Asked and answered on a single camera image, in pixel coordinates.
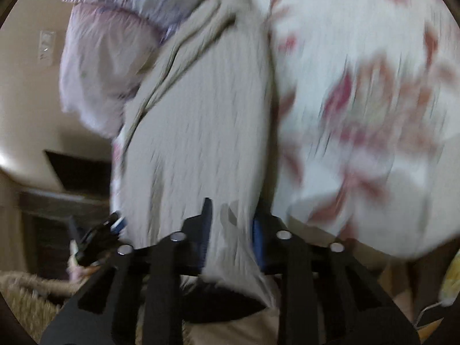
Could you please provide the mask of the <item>beige cable knit sweater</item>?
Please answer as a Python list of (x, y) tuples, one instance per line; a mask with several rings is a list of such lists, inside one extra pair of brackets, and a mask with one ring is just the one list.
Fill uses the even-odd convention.
[(213, 203), (201, 273), (277, 302), (250, 247), (263, 188), (273, 69), (251, 0), (206, 0), (161, 49), (126, 105), (121, 206), (135, 247), (158, 243)]

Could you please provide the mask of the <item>dark wooden shelf unit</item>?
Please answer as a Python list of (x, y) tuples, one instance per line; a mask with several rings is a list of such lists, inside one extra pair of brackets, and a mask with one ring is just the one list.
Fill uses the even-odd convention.
[(87, 230), (109, 215), (112, 164), (50, 150), (44, 155), (62, 191), (20, 190), (26, 267), (45, 279), (67, 279), (69, 223)]

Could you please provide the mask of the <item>woven straw basket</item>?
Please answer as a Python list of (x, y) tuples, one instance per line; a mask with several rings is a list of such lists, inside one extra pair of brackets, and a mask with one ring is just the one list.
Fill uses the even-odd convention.
[(47, 326), (85, 282), (1, 271), (1, 294), (12, 314), (38, 343)]

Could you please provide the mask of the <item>pink floral left pillow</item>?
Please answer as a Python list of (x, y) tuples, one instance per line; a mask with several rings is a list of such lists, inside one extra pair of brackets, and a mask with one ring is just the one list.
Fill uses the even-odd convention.
[(159, 44), (153, 26), (132, 13), (75, 5), (59, 69), (62, 111), (77, 115), (93, 133), (115, 138), (124, 104), (135, 96)]

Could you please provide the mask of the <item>floral bed quilt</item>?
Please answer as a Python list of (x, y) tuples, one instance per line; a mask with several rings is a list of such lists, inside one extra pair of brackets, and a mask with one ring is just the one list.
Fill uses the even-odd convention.
[(396, 258), (459, 235), (459, 27), (443, 0), (253, 0), (280, 166), (271, 211), (307, 242)]

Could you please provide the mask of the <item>white wall switch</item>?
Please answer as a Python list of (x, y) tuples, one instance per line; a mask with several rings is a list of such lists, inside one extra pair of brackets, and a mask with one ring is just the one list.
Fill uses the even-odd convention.
[(49, 67), (54, 61), (56, 32), (42, 30), (39, 35), (37, 61), (41, 66)]

